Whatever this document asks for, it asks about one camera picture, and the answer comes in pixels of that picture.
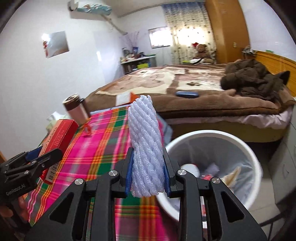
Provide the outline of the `left hand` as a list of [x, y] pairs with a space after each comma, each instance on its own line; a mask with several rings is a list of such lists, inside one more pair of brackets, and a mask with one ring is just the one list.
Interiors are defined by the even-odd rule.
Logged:
[[[22, 219], [22, 221], [29, 220], [27, 205], [22, 196], [18, 198], [17, 203], [16, 202], [13, 203], [13, 208], [15, 209], [18, 216]], [[5, 205], [1, 205], [0, 212], [2, 217], [12, 217], [14, 214], [13, 211]]]

